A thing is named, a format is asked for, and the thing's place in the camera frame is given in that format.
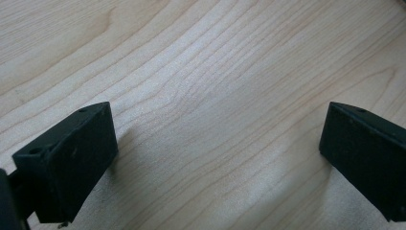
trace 3d printed part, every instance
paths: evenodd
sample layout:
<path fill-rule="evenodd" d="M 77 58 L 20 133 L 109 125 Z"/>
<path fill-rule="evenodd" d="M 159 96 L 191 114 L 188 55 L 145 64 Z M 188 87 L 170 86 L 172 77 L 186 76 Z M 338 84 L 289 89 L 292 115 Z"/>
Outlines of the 3d printed part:
<path fill-rule="evenodd" d="M 406 220 L 406 130 L 330 103 L 320 153 L 389 220 Z"/>
<path fill-rule="evenodd" d="M 117 153 L 110 104 L 87 106 L 12 156 L 17 170 L 9 183 L 0 176 L 2 189 L 12 192 L 0 195 L 19 219 L 36 212 L 42 223 L 72 222 Z"/>

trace black plastic block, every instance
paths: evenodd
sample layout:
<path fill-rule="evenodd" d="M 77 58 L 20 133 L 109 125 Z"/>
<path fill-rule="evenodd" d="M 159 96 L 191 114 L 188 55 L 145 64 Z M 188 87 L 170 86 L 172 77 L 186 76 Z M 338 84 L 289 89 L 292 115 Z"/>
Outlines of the black plastic block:
<path fill-rule="evenodd" d="M 109 103 L 73 113 L 12 156 L 40 222 L 73 221 L 118 153 Z"/>
<path fill-rule="evenodd" d="M 321 154 L 384 217 L 406 220 L 406 130 L 369 111 L 331 103 Z"/>

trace black object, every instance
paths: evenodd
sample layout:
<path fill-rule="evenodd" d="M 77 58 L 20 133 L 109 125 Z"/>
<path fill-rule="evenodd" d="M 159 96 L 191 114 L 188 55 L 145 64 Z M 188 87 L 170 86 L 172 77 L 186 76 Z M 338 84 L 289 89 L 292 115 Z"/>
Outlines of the black object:
<path fill-rule="evenodd" d="M 32 212 L 42 223 L 72 222 L 117 153 L 109 103 L 71 114 L 12 156 L 8 179 L 0 172 L 0 228 L 27 228 Z"/>
<path fill-rule="evenodd" d="M 330 103 L 320 152 L 387 221 L 406 220 L 406 129 Z"/>

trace wood grain pattern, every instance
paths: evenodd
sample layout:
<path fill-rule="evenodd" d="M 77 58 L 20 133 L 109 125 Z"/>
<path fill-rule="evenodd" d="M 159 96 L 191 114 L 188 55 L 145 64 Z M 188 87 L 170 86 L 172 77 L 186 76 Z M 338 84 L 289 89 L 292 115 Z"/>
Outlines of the wood grain pattern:
<path fill-rule="evenodd" d="M 110 101 L 120 157 L 67 229 L 404 229 L 319 154 L 330 101 L 406 127 L 396 0 L 1 1 L 0 167 Z M 39 224 L 33 229 L 56 229 Z"/>

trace light wood grain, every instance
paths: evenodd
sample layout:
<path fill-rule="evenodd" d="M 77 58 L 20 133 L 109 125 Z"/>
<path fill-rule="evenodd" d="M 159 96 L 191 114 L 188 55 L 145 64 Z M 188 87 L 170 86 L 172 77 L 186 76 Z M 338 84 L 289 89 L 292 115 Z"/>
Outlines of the light wood grain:
<path fill-rule="evenodd" d="M 120 157 L 67 229 L 405 229 L 318 151 L 330 101 L 406 127 L 405 9 L 1 1 L 0 167 L 110 101 Z"/>

